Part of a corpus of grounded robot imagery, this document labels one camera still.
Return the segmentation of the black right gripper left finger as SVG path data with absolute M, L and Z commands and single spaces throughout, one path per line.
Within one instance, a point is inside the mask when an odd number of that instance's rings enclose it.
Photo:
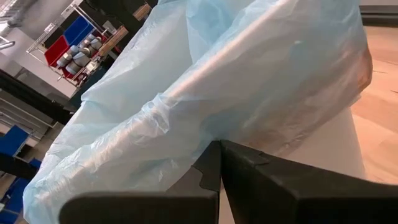
M 177 195 L 219 195 L 221 186 L 221 146 L 212 141 L 169 192 Z

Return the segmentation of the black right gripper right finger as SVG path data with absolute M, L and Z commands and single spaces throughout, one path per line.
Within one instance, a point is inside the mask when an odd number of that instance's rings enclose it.
M 221 176 L 235 223 L 296 222 L 296 198 L 270 167 L 263 152 L 221 141 Z

